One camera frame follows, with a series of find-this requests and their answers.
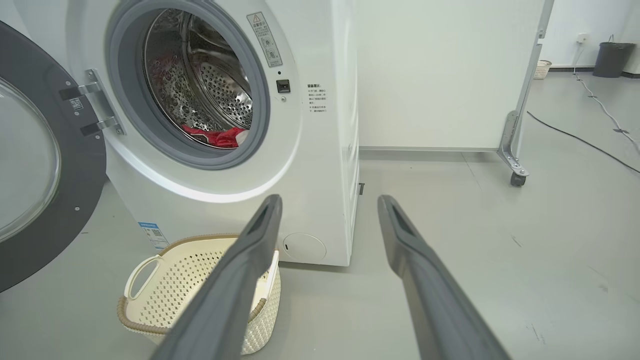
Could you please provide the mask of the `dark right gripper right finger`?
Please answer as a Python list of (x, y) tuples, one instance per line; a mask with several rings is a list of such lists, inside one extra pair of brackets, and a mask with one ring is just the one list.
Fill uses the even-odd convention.
[(377, 199), (387, 262), (406, 294), (423, 360), (508, 360), (508, 352), (398, 201)]

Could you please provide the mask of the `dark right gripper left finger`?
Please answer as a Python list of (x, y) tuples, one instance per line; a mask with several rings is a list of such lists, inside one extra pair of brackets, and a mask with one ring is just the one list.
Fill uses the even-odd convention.
[(270, 194), (181, 314), (153, 360), (238, 360), (258, 279), (271, 271), (282, 198)]

